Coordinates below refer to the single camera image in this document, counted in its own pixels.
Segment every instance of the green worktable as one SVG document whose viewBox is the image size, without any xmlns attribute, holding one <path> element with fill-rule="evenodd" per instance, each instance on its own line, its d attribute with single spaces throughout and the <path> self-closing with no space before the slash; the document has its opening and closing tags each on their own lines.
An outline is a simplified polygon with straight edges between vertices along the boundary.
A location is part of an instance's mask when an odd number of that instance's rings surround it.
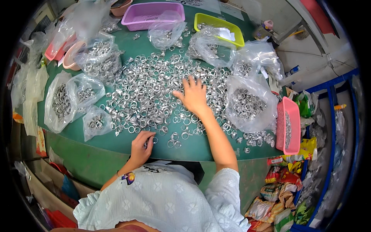
<svg viewBox="0 0 371 232">
<path fill-rule="evenodd" d="M 135 0 L 135 3 L 143 3 L 143 2 L 151 2 L 149 0 Z M 191 29 L 193 28 L 193 21 L 194 15 L 196 13 L 205 13 L 212 16 L 220 16 L 218 14 L 201 10 L 198 8 L 184 6 L 185 12 L 185 21 L 188 23 L 187 26 Z M 245 21 L 241 21 L 231 15 L 222 12 L 222 15 L 225 19 L 237 26 L 242 31 L 244 40 L 253 40 L 252 32 L 255 26 L 250 22 L 247 14 L 244 12 L 242 13 Z M 116 36 L 115 43 L 118 45 L 119 49 L 126 50 L 125 54 L 121 55 L 121 60 L 124 63 L 129 57 L 135 58 L 137 55 L 144 54 L 146 57 L 149 56 L 152 52 L 159 52 L 159 50 L 155 49 L 152 44 L 149 42 L 147 38 L 147 30 L 143 31 L 129 31 L 126 26 L 118 24 L 122 30 L 112 33 L 112 35 Z M 133 36 L 139 33 L 140 38 L 137 40 L 133 40 Z M 187 50 L 188 42 L 191 36 L 184 37 L 183 43 L 186 45 L 184 51 Z M 169 50 L 166 51 L 165 59 L 169 58 L 174 52 L 178 53 L 179 49 L 175 49 L 175 51 L 171 52 Z M 205 62 L 201 62 L 203 66 L 210 66 Z M 47 91 L 49 85 L 54 80 L 56 74 L 60 73 L 62 70 L 69 72 L 72 76 L 75 76 L 82 71 L 72 71 L 70 69 L 64 69 L 63 66 L 54 67 L 54 62 L 51 62 L 47 66 L 47 72 L 49 74 L 49 79 L 45 86 L 45 97 L 47 95 Z M 106 86 L 106 92 L 112 92 L 113 89 L 110 86 Z M 95 105 L 99 106 L 101 104 L 105 104 L 108 98 L 106 96 L 102 97 Z M 41 101 L 38 103 L 38 125 L 46 130 L 49 130 L 48 127 L 44 124 L 44 111 L 45 111 L 45 102 Z M 168 125 L 169 132 L 161 136 L 159 134 L 156 135 L 158 138 L 158 143 L 154 145 L 151 158 L 156 159 L 166 159 L 166 160 L 184 160 L 184 161 L 213 161 L 213 157 L 211 155 L 209 142 L 207 140 L 207 136 L 205 135 L 193 135 L 189 136 L 188 139 L 183 140 L 179 138 L 181 141 L 182 146 L 180 148 L 168 148 L 167 142 L 170 139 L 170 135 L 173 132 L 177 132 L 181 134 L 181 123 L 173 123 L 171 120 L 170 125 Z M 196 124 L 191 123 L 189 125 L 190 129 L 194 129 Z M 83 125 L 82 125 L 82 117 L 77 119 L 76 121 L 68 124 L 65 129 L 59 133 L 59 135 L 71 139 L 73 141 L 87 144 L 89 146 L 115 151 L 124 154 L 131 153 L 131 141 L 135 139 L 137 136 L 136 133 L 129 133 L 128 130 L 123 130 L 117 137 L 115 132 L 109 132 L 105 135 L 95 136 L 94 138 L 90 139 L 87 142 L 84 142 L 84 135 L 83 135 Z M 261 147 L 251 147 L 251 152 L 249 154 L 245 154 L 243 152 L 244 147 L 246 147 L 246 140 L 243 140 L 241 144 L 237 144 L 234 139 L 231 138 L 230 135 L 227 135 L 229 141 L 231 142 L 233 149 L 236 151 L 236 156 L 238 160 L 249 160 L 249 159 L 260 159 L 260 158 L 267 158 L 273 156 L 282 155 L 282 151 L 277 150 L 276 148 L 272 148 L 269 144 L 263 142 Z M 238 137 L 242 137 L 242 132 L 238 131 Z"/>
</svg>

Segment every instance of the pink plastic basket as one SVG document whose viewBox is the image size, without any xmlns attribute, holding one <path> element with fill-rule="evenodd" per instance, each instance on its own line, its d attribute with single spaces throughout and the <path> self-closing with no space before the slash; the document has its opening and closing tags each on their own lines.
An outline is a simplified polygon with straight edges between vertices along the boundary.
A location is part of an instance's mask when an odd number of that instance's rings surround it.
<svg viewBox="0 0 371 232">
<path fill-rule="evenodd" d="M 180 3 L 151 2 L 129 6 L 121 20 L 121 24 L 127 26 L 130 31 L 148 30 L 155 21 L 154 19 L 148 19 L 161 15 L 165 10 L 177 11 L 183 20 L 186 19 L 183 5 Z"/>
<path fill-rule="evenodd" d="M 289 114 L 291 122 L 291 139 L 289 148 L 286 144 L 286 114 Z M 277 105 L 277 140 L 276 148 L 283 151 L 285 155 L 296 155 L 300 149 L 300 113 L 298 105 L 287 97 L 283 97 L 282 102 Z"/>
</svg>

